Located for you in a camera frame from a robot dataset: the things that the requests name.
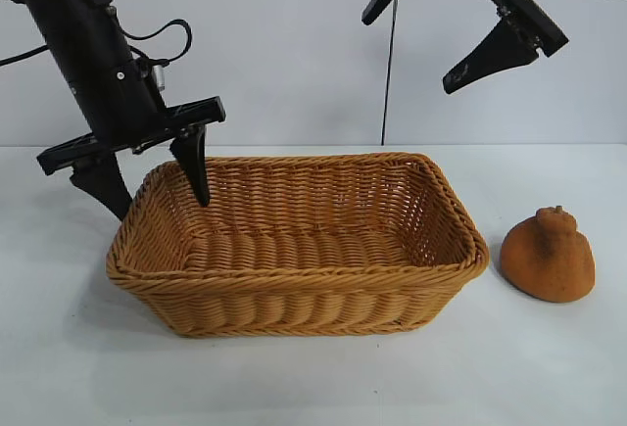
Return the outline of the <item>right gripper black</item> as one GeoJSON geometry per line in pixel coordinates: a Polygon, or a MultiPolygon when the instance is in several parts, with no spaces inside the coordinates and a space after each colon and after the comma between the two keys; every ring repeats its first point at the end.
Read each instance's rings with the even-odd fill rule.
{"type": "MultiPolygon", "coordinates": [[[[487,36],[443,77],[447,94],[492,74],[535,62],[540,48],[546,57],[568,38],[534,0],[491,0],[502,17],[487,36]]],[[[370,0],[362,23],[371,25],[393,0],[370,0]]]]}

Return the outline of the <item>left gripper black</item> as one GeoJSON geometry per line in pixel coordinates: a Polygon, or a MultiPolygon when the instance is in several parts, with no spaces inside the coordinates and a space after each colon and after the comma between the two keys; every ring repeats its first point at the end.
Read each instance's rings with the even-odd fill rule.
{"type": "Polygon", "coordinates": [[[38,156],[45,174],[74,162],[72,185],[123,220],[132,198],[116,155],[106,153],[143,152],[175,138],[169,149],[198,204],[206,207],[211,196],[205,124],[225,120],[221,100],[212,97],[167,106],[153,69],[166,67],[170,61],[133,55],[113,6],[31,3],[28,9],[90,127],[89,134],[38,156]]]}

